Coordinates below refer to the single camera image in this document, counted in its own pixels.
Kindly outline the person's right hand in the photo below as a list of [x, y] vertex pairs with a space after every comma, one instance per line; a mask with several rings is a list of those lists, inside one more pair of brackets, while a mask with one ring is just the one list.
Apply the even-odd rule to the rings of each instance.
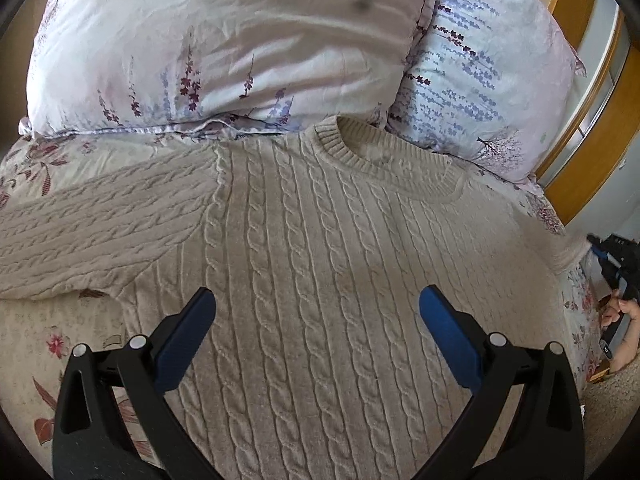
[[614, 289], [600, 316], [602, 330], [617, 322], [623, 314], [628, 315], [631, 321], [636, 320], [639, 317], [638, 302], [634, 299], [623, 299], [622, 293]]

